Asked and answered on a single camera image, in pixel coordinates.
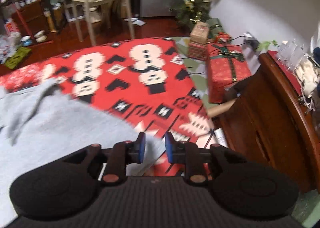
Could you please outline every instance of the gray cloth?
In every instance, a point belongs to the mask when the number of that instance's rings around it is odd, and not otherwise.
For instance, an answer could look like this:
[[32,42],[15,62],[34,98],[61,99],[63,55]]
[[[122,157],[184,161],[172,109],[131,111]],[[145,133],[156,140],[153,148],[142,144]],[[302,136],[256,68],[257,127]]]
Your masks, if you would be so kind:
[[[128,123],[63,95],[54,79],[15,93],[1,88],[0,227],[17,217],[9,188],[18,176],[92,143],[112,148],[138,136]],[[164,150],[147,136],[144,162],[128,165],[127,175],[141,175]]]

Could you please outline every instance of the ribbon bow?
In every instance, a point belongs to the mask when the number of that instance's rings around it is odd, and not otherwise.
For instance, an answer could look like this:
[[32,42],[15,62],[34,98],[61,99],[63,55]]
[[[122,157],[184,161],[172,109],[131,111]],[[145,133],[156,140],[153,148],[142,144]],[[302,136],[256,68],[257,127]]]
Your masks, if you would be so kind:
[[229,52],[227,47],[220,47],[215,44],[213,44],[212,46],[219,49],[219,53],[217,56],[211,56],[210,59],[227,58],[231,69],[232,83],[238,81],[235,65],[233,64],[232,58],[235,58],[239,62],[243,63],[245,61],[243,54],[237,51]]

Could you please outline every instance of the wooden headboard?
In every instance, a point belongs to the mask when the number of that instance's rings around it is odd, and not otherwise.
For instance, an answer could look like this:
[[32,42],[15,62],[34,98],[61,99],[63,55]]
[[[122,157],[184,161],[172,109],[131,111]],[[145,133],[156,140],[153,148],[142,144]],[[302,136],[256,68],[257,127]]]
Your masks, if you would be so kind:
[[220,116],[228,145],[286,173],[302,192],[320,191],[320,144],[311,114],[274,59],[264,53],[259,61],[241,96]]

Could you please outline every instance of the ribbed black surface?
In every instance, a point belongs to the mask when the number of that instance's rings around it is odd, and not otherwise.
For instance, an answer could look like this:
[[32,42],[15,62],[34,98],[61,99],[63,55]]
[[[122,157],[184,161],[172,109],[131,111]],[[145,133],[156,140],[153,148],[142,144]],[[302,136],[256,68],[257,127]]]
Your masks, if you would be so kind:
[[129,177],[118,187],[104,188],[86,210],[70,218],[42,222],[19,217],[9,228],[295,228],[287,216],[257,222],[221,208],[205,188],[187,185],[182,177]]

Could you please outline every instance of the red box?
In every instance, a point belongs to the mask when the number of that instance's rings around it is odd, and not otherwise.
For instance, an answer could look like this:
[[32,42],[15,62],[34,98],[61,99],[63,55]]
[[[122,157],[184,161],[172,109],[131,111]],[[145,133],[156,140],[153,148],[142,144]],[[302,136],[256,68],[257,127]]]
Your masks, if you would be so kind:
[[209,102],[223,102],[224,87],[251,76],[240,46],[207,45]]
[[206,44],[199,44],[190,40],[188,57],[205,61],[207,59],[207,52]]

